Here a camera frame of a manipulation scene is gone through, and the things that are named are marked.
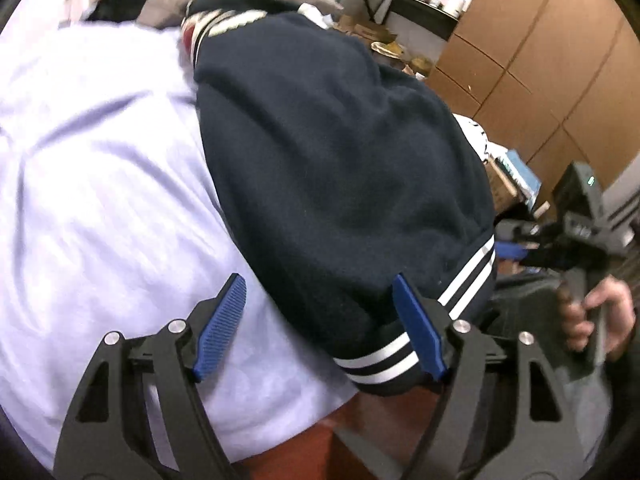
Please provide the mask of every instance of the white stripe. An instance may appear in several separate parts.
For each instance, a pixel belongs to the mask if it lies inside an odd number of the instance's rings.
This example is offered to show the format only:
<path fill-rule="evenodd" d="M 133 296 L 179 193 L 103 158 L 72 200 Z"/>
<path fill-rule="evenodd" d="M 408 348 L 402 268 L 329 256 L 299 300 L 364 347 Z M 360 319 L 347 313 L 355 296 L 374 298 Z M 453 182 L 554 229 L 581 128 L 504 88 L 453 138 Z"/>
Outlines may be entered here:
<path fill-rule="evenodd" d="M 228 18 L 231 18 L 236 12 L 234 10 L 226 10 L 225 12 L 222 12 L 222 9 L 218 9 L 215 11 L 216 12 L 216 17 L 213 20 L 210 20 L 207 22 L 207 27 L 204 28 L 204 30 L 202 30 L 202 36 L 200 38 L 200 41 L 198 42 L 198 45 L 196 46 L 196 54 L 195 54 L 195 61 L 193 62 L 193 66 L 196 66 L 196 63 L 198 62 L 198 54 L 200 53 L 200 45 L 202 44 L 202 40 L 204 40 L 204 37 L 207 33 L 208 30 L 211 30 L 211 27 L 213 27 L 213 25 L 215 25 L 216 23 L 221 22 L 222 20 L 226 20 Z"/>
<path fill-rule="evenodd" d="M 364 368 L 379 363 L 380 361 L 384 361 L 387 357 L 395 354 L 399 349 L 404 348 L 408 342 L 409 336 L 404 332 L 384 348 L 373 352 L 373 354 L 358 357 L 357 359 L 334 359 L 334 361 L 342 368 Z"/>
<path fill-rule="evenodd" d="M 484 282 L 486 282 L 486 280 L 489 278 L 489 275 L 491 275 L 491 270 L 494 266 L 494 260 L 495 252 L 491 255 L 491 259 L 484 266 L 484 269 L 480 271 L 480 274 L 476 276 L 474 282 L 469 286 L 460 300 L 456 303 L 456 306 L 451 309 L 451 312 L 449 312 L 449 317 L 451 319 L 458 319 L 460 317 L 460 314 L 462 314 L 463 310 L 466 309 L 466 306 L 469 304 L 471 299 L 478 293 L 480 287 L 484 285 Z"/>
<path fill-rule="evenodd" d="M 186 26 L 188 27 L 191 23 L 193 26 L 193 34 L 191 35 L 191 59 L 193 60 L 193 64 L 195 65 L 195 59 L 198 54 L 198 46 L 196 42 L 198 41 L 198 36 L 204 27 L 209 25 L 210 22 L 216 19 L 216 17 L 222 12 L 220 9 L 214 10 L 212 12 L 196 12 L 193 16 L 188 17 Z"/>
<path fill-rule="evenodd" d="M 404 374 L 409 368 L 417 364 L 418 356 L 415 352 L 411 352 L 407 357 L 402 359 L 399 363 L 393 365 L 391 368 L 387 368 L 386 370 L 373 374 L 373 375 L 349 375 L 347 377 L 351 379 L 354 383 L 358 384 L 380 384 L 386 383 L 391 379 L 395 379 L 398 375 Z"/>
<path fill-rule="evenodd" d="M 491 251 L 493 249 L 493 246 L 494 246 L 494 237 L 492 236 L 491 238 L 489 238 L 489 241 L 487 243 L 485 243 L 478 250 L 478 252 L 476 252 L 471 257 L 471 259 L 465 264 L 465 266 L 462 268 L 462 270 L 460 270 L 458 275 L 449 284 L 449 286 L 447 287 L 447 290 L 445 290 L 442 293 L 442 295 L 440 296 L 440 298 L 438 298 L 438 301 L 440 302 L 440 304 L 442 304 L 442 305 L 446 305 L 447 304 L 447 302 L 460 289 L 460 286 L 462 286 L 463 283 L 465 283 L 466 279 L 478 267 L 478 264 L 480 263 L 480 261 L 482 261 L 482 259 L 489 253 L 489 251 Z M 451 319 L 457 319 L 460 316 L 460 314 L 462 314 L 462 311 L 469 304 L 469 302 L 471 301 L 473 296 L 480 289 L 482 284 L 487 280 L 489 274 L 491 273 L 491 269 L 492 269 L 492 266 L 493 266 L 493 263 L 494 263 L 494 259 L 495 259 L 495 253 L 492 255 L 491 260 L 489 261 L 489 263 L 484 267 L 484 269 L 476 277 L 476 279 L 471 284 L 471 286 L 469 286 L 467 291 L 462 295 L 460 300 L 458 300 L 456 305 L 453 307 L 452 311 L 449 314 Z M 338 358 L 334 358 L 334 361 L 338 366 L 340 366 L 342 368 L 352 368 L 352 369 L 353 368 L 365 368 L 367 366 L 371 366 L 371 365 L 377 364 L 377 363 L 379 363 L 379 362 L 391 357 L 393 354 L 398 352 L 400 349 L 404 348 L 404 346 L 407 345 L 408 342 L 409 342 L 409 336 L 407 335 L 406 332 L 404 332 L 402 335 L 398 336 L 396 339 L 394 339 L 391 343 L 386 345 L 384 348 L 381 348 L 380 350 L 377 350 L 377 351 L 375 351 L 375 352 L 373 352 L 371 354 L 365 355 L 363 357 L 358 357 L 356 359 L 338 359 Z M 408 362 L 407 358 L 404 358 L 398 364 L 392 366 L 391 368 L 388 368 L 387 370 L 385 370 L 383 372 L 380 372 L 379 374 L 375 374 L 375 375 L 372 375 L 372 376 L 365 376 L 365 377 L 366 378 L 375 378 L 375 377 L 378 377 L 378 376 L 382 376 L 383 374 L 386 374 L 390 370 L 395 370 L 396 367 L 399 364 L 404 363 L 404 362 Z M 354 382 L 362 383 L 362 376 L 360 377 L 359 380 L 353 379 L 353 377 L 357 377 L 357 376 L 349 376 L 349 377 Z M 374 384 L 374 383 L 376 383 L 376 382 L 363 383 L 363 384 Z"/>
<path fill-rule="evenodd" d="M 442 295 L 438 298 L 438 301 L 440 302 L 440 304 L 442 304 L 443 306 L 446 306 L 447 303 L 449 303 L 449 300 L 453 298 L 453 296 L 458 291 L 460 286 L 463 283 L 465 283 L 465 280 L 471 275 L 471 273 L 475 270 L 475 268 L 478 266 L 480 261 L 482 261 L 482 259 L 487 255 L 487 253 L 492 249 L 493 246 L 494 246 L 494 237 L 492 236 L 491 238 L 489 238 L 489 241 L 485 243 L 482 247 L 480 247 L 478 252 L 471 257 L 471 259 L 466 263 L 466 265 L 462 267 L 462 270 L 460 270 L 458 275 L 449 284 L 449 286 L 447 287 L 447 290 L 445 290 L 442 293 Z"/>
<path fill-rule="evenodd" d="M 253 23 L 257 20 L 260 20 L 261 18 L 264 18 L 266 15 L 267 12 L 264 10 L 246 10 L 242 14 L 232 16 L 231 18 L 215 24 L 209 29 L 208 35 L 209 37 L 217 36 L 219 34 L 222 34 L 223 32 L 233 30 L 234 28 L 244 27 L 249 23 Z"/>

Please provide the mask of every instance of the white bed sheet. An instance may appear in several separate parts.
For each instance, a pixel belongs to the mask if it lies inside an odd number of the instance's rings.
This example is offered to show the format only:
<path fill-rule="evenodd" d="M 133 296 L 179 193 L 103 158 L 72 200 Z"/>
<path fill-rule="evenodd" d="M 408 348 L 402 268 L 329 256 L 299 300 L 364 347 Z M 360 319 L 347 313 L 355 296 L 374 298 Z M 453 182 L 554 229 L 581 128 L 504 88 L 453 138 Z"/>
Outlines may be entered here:
<path fill-rule="evenodd" d="M 0 405 L 49 468 L 102 336 L 155 333 L 232 272 L 246 309 L 200 389 L 228 457 L 276 446 L 354 394 L 232 243 L 179 52 L 176 30 L 83 24 L 0 73 Z M 173 465 L 157 399 L 150 421 Z"/>

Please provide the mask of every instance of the black device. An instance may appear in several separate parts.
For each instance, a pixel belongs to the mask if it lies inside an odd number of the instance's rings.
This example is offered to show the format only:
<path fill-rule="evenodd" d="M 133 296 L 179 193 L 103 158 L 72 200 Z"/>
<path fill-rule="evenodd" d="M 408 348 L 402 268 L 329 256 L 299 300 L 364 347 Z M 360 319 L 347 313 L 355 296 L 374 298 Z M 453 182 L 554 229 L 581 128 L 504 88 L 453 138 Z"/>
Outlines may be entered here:
<path fill-rule="evenodd" d="M 198 342 L 237 276 L 218 298 L 201 302 L 186 321 L 174 320 L 153 336 L 126 340 L 107 334 L 88 365 L 63 425 L 53 476 L 56 480 L 236 480 L 195 388 Z M 533 336 L 518 340 L 482 334 L 453 321 L 435 300 L 422 298 L 402 275 L 394 303 L 405 319 L 418 316 L 431 333 L 425 370 L 446 384 L 433 420 L 403 480 L 525 480 L 551 475 L 580 478 L 582 448 L 562 389 Z M 169 442 L 179 471 L 158 462 L 146 420 L 140 376 L 154 373 Z M 468 464 L 468 447 L 485 423 L 482 391 L 489 375 L 516 384 L 499 403 L 502 420 L 513 417 L 506 438 L 488 457 Z M 365 462 L 380 455 L 358 456 Z"/>
<path fill-rule="evenodd" d="M 572 162 L 552 194 L 557 221 L 538 225 L 503 220 L 496 226 L 496 237 L 508 242 L 539 244 L 520 262 L 524 266 L 560 270 L 574 300 L 582 301 L 607 275 L 611 259 L 623 257 L 625 251 L 607 225 L 602 188 L 587 163 Z M 580 355 L 588 364 L 604 361 L 605 318 L 604 308 L 587 314 L 595 330 Z"/>

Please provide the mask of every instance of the blue object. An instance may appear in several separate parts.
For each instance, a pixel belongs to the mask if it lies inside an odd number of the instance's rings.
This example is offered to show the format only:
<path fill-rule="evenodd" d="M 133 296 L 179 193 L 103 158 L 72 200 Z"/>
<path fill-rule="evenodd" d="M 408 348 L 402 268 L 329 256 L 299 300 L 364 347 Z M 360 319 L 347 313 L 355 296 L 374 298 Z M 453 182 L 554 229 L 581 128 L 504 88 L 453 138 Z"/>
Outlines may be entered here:
<path fill-rule="evenodd" d="M 216 370 L 236 333 L 246 302 L 246 283 L 237 276 L 198 338 L 193 373 L 198 382 Z"/>
<path fill-rule="evenodd" d="M 527 208 L 532 211 L 542 186 L 540 179 L 524 163 L 516 150 L 509 150 L 504 156 L 499 156 L 497 160 L 523 192 Z"/>
<path fill-rule="evenodd" d="M 496 242 L 495 255 L 503 260 L 519 262 L 529 254 L 529 250 L 514 242 Z"/>
<path fill-rule="evenodd" d="M 442 358 L 440 334 L 401 274 L 393 280 L 392 295 L 400 321 L 420 361 L 420 367 L 434 380 L 439 381 L 447 372 L 447 366 Z"/>

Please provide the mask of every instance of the human hand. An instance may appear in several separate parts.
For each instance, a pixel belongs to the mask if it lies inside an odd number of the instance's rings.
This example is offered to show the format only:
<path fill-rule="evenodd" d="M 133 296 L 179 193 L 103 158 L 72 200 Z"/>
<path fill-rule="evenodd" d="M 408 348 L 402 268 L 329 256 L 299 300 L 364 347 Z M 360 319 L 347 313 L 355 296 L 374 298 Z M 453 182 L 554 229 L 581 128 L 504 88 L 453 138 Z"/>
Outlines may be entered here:
<path fill-rule="evenodd" d="M 567 346 L 576 352 L 584 350 L 594 330 L 594 324 L 587 321 L 587 311 L 607 303 L 607 336 L 605 350 L 610 361 L 622 356 L 636 323 L 631 290 L 625 282 L 607 276 L 587 296 L 582 303 L 573 301 L 565 286 L 558 289 L 562 330 L 567 336 Z"/>

